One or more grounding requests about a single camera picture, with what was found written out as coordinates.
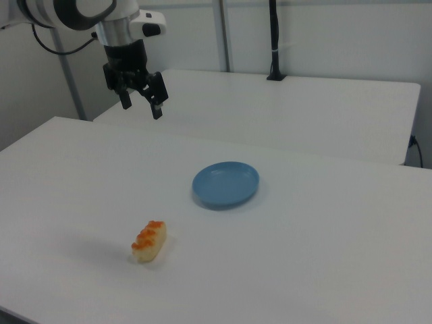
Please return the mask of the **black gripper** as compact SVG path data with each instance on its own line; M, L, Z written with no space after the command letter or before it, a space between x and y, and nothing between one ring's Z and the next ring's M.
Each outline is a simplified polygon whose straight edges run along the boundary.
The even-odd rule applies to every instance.
M162 115L163 103L168 99L167 89L160 72L149 74L143 40L120 47L104 46L108 62L103 71L109 90L119 95L123 109L132 106L127 89L138 91L150 104L153 119Z

